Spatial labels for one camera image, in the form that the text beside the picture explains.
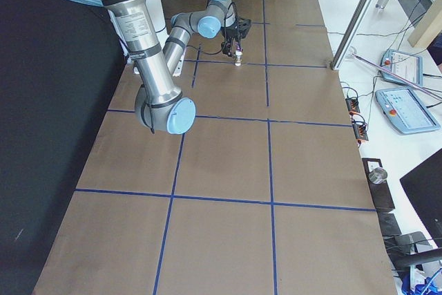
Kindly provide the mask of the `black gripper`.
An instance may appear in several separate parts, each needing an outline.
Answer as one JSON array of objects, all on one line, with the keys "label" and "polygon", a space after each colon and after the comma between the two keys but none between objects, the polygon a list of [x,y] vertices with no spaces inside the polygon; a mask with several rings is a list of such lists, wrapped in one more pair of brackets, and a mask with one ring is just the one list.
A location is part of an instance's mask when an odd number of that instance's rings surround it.
[{"label": "black gripper", "polygon": [[229,27],[222,28],[222,53],[227,56],[234,56],[237,50],[242,51],[241,42],[246,38],[251,28],[251,20],[239,17]]}]

